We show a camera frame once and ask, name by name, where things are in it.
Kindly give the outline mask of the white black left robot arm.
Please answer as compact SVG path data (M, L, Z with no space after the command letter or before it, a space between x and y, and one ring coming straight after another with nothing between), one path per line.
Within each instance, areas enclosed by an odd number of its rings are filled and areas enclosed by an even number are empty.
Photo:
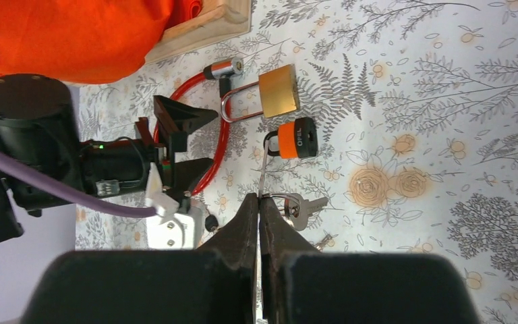
M40 217L45 209L77 204L145 219L151 248L197 247L218 226L195 199L213 161L179 162L176 155L218 114L161 95L153 102L156 135L141 117L133 138L83 142L64 83L34 74L1 77L0 243L24 233L14 206Z

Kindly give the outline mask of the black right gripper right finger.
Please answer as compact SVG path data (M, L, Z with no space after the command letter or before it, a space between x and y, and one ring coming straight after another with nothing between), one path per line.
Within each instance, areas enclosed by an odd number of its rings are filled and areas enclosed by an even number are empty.
M259 204L263 317L269 323L479 323L454 266L434 254L326 253Z

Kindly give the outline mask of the brass padlock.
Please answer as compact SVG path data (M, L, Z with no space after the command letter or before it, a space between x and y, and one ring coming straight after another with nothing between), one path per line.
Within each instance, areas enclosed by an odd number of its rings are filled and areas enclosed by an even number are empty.
M255 87L258 87L262 110L240 117L231 117L227 112L227 104L231 97L239 92ZM222 96L220 113L224 122L233 124L260 116L270 118L284 115L297 111L299 107L295 65L287 64L260 74L256 82L227 92Z

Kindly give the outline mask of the floral table mat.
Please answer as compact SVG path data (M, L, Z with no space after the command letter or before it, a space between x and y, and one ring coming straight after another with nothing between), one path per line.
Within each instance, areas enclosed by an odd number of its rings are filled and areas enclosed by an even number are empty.
M80 90L83 139L134 133L154 95L244 60L293 64L319 155L270 159L267 192L327 198L326 252L439 254L483 323L518 323L518 1L253 1L248 34Z

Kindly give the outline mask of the black headed keys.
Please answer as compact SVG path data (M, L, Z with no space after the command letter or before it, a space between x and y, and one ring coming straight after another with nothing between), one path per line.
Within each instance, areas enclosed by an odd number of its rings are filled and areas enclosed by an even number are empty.
M207 215L204 220L204 228L209 233L214 233L219 229L219 221L214 215Z

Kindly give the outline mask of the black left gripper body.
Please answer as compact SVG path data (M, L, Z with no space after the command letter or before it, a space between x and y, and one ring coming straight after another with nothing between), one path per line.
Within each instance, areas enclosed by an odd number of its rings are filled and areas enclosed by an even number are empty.
M137 137L121 136L112 141L87 140L80 143L80 188L95 197L114 197L143 191L150 164L155 163L165 192L169 189L169 164L175 155L187 151L188 134L149 133L148 120L136 123Z

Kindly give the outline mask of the orange shirt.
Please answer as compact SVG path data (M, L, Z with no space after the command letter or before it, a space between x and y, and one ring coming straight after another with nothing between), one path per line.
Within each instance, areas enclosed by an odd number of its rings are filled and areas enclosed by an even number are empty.
M202 7L201 1L0 1L0 76L116 82L144 65L167 29Z

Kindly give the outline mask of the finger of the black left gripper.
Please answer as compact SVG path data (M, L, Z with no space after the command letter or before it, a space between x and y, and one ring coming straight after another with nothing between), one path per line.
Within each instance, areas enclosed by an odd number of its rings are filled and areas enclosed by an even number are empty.
M153 102L156 130L160 135L172 132L192 134L219 116L215 110L192 107L162 95L154 95Z
M184 196L185 192L193 192L196 185L211 168L213 161L211 158L199 158L170 162L167 194L177 198Z

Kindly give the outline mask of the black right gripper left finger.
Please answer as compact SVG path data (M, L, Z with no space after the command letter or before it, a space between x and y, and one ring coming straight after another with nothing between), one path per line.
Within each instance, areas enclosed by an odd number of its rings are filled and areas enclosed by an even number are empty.
M258 197L195 250L80 250L54 260L23 323L251 323Z

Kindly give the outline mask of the wooden clothes rack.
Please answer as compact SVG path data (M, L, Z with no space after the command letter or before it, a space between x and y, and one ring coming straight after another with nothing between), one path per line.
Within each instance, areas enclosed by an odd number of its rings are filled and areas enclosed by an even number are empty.
M246 34L251 28L251 0L203 1L200 14L164 31L145 56L154 63Z

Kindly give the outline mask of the orange black padlock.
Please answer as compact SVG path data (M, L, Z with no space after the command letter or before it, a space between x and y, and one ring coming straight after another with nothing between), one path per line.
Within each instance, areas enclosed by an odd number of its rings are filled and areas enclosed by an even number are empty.
M278 149L273 151L267 142L278 138ZM318 135L316 123L311 117L297 118L282 124L277 130L269 132L263 145L267 145L267 155L282 159L305 159L318 154Z

